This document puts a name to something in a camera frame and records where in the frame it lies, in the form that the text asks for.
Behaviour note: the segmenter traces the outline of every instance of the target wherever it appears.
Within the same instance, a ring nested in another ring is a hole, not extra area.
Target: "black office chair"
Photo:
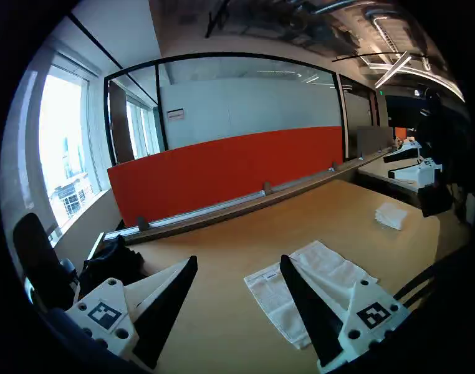
[[[12,239],[23,271],[45,307],[69,309],[75,294],[70,282],[76,271],[69,261],[67,266],[60,264],[35,213],[28,213],[16,224]]]

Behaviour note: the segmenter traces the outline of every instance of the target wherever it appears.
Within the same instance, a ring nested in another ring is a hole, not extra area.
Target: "desk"
[[[408,211],[403,230],[375,210]],[[434,262],[440,224],[385,195],[334,180],[225,222],[131,246],[151,272],[194,254],[198,273],[158,361],[165,373],[317,373],[312,346],[296,350],[270,323],[243,277],[319,240],[394,294]]]
[[[361,174],[377,178],[417,194],[418,190],[424,186],[418,185],[418,183],[415,181],[395,180],[388,177],[388,170],[406,168],[407,166],[416,165],[417,163],[417,158],[408,158],[407,160],[385,163],[383,161],[383,157],[379,157],[376,160],[361,166],[357,171]]]

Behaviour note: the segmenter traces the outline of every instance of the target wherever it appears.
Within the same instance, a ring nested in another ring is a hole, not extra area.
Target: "office desk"
[[[407,181],[407,180],[396,180],[391,179],[388,177],[388,170],[398,169],[398,168],[406,168],[407,166],[416,165],[418,163],[417,158],[409,158],[407,160],[400,160],[385,163],[383,161],[383,157],[379,157],[374,161],[367,163],[364,166],[361,166],[357,171],[361,174],[371,176],[373,178],[377,178],[384,182],[390,183],[392,185],[398,186],[405,190],[411,191],[412,193],[418,193],[418,190],[421,187],[415,181]]]
[[[403,230],[382,226],[385,201],[408,211]],[[188,233],[131,246],[150,272],[194,254],[198,273],[157,373],[317,373],[312,346],[296,350],[270,323],[243,277],[319,240],[379,278],[394,294],[434,262],[439,220],[350,183],[316,189]]]

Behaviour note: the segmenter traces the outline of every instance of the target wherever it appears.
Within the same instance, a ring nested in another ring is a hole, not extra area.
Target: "orange partition panel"
[[[395,136],[400,140],[407,138],[407,129],[405,127],[395,127]]]
[[[312,127],[208,141],[108,169],[122,218],[174,216],[341,164],[342,128]]]

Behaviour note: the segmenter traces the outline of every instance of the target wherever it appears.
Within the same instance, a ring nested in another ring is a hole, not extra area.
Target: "white cloth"
[[[319,241],[293,252],[290,257],[322,279],[327,285],[323,300],[328,305],[334,300],[331,304],[341,305],[342,309],[348,309],[356,282],[362,279],[377,281]],[[291,344],[297,349],[310,344],[310,337],[282,277],[279,263],[245,277],[244,281],[269,320]]]
[[[398,209],[392,203],[383,203],[376,209],[375,213],[375,218],[378,222],[397,230],[402,230],[402,222],[406,216],[407,212],[405,210]]]

